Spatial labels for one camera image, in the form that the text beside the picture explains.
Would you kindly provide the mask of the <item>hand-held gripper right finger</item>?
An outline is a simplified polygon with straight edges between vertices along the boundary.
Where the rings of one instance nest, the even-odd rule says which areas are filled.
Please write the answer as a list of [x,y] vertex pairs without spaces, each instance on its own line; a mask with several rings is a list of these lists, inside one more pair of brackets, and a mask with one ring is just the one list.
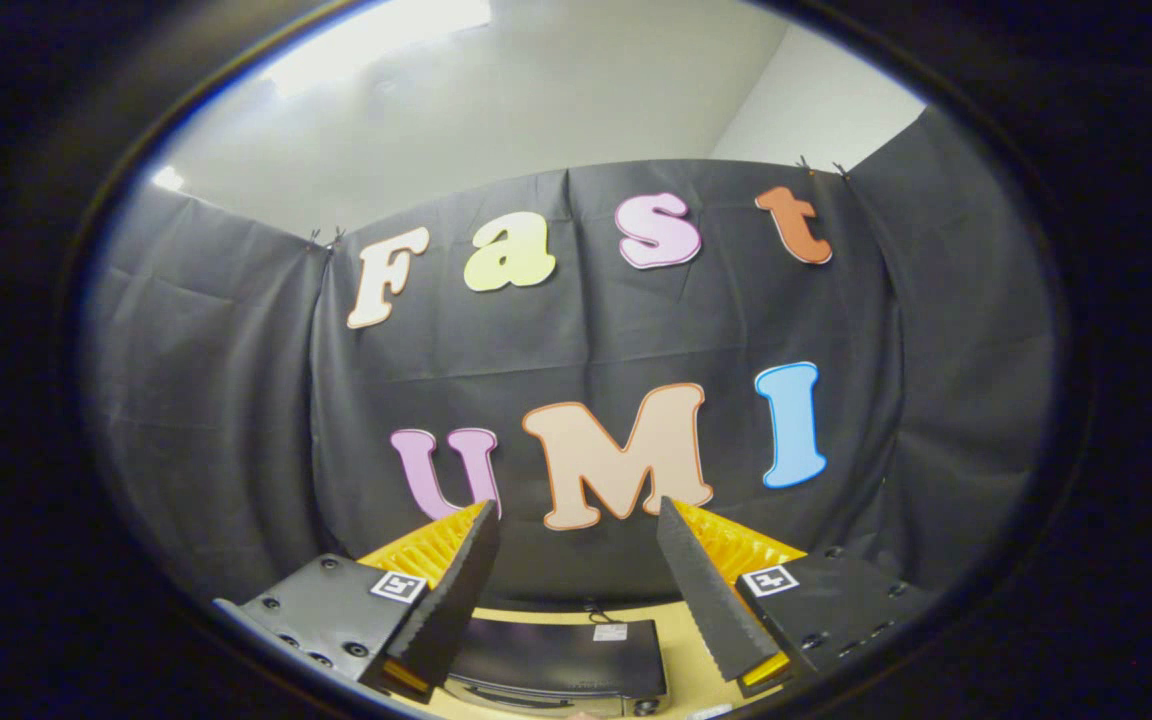
[[846,548],[806,553],[672,498],[657,541],[719,674],[745,697],[823,683],[934,602]]

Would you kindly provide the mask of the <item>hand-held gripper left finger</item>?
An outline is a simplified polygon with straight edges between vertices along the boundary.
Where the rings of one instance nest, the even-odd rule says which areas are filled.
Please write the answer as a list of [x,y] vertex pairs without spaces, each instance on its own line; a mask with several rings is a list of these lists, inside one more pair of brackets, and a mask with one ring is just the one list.
[[234,629],[340,700],[426,703],[448,679],[499,547],[497,502],[353,560],[324,553],[247,602]]

